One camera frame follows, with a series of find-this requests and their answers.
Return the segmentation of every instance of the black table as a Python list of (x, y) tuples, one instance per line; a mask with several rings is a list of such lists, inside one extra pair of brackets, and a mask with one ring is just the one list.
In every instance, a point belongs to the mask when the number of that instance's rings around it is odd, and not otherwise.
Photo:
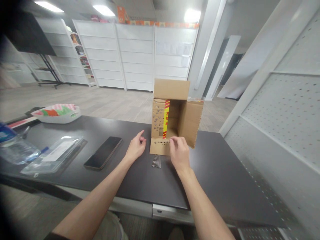
[[(128, 171), (116, 196), (190, 209), (170, 159), (162, 157), (161, 169), (151, 167), (154, 155), (149, 154), (150, 124), (88, 116), (69, 124), (40, 123), (31, 128), (27, 137), (39, 149), (51, 146), (63, 136), (83, 136), (87, 143), (63, 172), (34, 178), (20, 173), (24, 166), (3, 161), (1, 175), (91, 191), (119, 164), (130, 140), (143, 129), (143, 136), (147, 139), (146, 150)], [(101, 171), (86, 169), (84, 162), (110, 136), (123, 139), (111, 159)], [(190, 149), (190, 164), (203, 190), (224, 219), (284, 227), (279, 215), (219, 133), (198, 132), (196, 147)]]

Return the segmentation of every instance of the hand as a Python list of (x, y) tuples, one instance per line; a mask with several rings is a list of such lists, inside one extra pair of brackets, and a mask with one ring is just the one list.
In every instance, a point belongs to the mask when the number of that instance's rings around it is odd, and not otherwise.
[(187, 173), (190, 168), (189, 147), (184, 137), (170, 138), (171, 162), (178, 175)]
[(140, 157), (145, 148), (146, 148), (146, 143), (147, 140), (142, 137), (141, 135), (143, 134), (144, 130), (139, 132), (130, 142), (130, 145), (128, 147), (126, 156), (124, 157), (129, 163), (134, 163), (134, 161)]

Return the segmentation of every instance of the barcode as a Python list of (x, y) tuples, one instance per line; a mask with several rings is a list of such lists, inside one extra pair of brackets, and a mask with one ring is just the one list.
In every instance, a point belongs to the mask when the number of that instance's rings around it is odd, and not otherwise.
[(162, 135), (163, 135), (163, 127), (159, 128), (159, 136), (162, 137)]

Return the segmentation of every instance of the plastic bottle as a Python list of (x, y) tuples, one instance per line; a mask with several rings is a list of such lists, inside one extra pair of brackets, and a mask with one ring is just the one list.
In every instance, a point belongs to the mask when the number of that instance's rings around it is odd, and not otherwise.
[(33, 161), (40, 155), (40, 150), (23, 140), (15, 131), (0, 122), (0, 156), (13, 164)]

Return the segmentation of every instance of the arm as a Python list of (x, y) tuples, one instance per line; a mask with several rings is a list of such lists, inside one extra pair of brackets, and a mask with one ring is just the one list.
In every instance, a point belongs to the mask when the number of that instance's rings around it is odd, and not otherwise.
[(189, 147), (184, 137), (170, 139), (170, 155), (172, 164), (186, 191), (199, 238), (202, 240), (235, 240), (190, 167)]
[(59, 223), (53, 233), (72, 240), (93, 239), (129, 168), (144, 152), (143, 132), (131, 140), (119, 165)]

